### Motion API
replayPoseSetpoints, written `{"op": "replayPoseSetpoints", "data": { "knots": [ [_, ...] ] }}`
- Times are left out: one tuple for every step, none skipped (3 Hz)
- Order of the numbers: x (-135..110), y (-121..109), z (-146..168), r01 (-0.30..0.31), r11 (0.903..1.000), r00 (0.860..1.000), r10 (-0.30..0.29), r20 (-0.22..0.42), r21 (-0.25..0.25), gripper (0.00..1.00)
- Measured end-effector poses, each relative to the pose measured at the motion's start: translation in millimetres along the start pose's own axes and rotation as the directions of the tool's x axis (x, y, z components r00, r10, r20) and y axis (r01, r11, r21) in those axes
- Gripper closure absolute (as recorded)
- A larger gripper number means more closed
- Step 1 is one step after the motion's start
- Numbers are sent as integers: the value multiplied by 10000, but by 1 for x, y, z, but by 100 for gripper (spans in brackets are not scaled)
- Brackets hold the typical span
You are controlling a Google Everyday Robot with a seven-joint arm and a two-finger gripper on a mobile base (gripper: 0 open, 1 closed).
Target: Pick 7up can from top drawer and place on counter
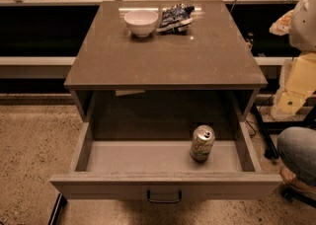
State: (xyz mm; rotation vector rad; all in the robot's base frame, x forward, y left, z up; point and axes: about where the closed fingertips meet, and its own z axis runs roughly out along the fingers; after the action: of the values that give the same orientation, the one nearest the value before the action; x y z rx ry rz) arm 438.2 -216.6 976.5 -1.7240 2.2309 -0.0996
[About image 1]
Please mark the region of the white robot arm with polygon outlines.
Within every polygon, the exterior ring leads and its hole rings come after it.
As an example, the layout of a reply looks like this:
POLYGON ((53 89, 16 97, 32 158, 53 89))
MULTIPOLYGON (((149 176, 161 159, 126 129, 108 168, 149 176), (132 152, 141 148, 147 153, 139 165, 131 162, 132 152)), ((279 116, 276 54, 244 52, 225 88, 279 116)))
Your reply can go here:
POLYGON ((289 44, 300 50, 280 70, 279 88, 271 116, 286 119, 295 115, 316 91, 316 0, 299 0, 270 27, 277 36, 289 35, 289 44))

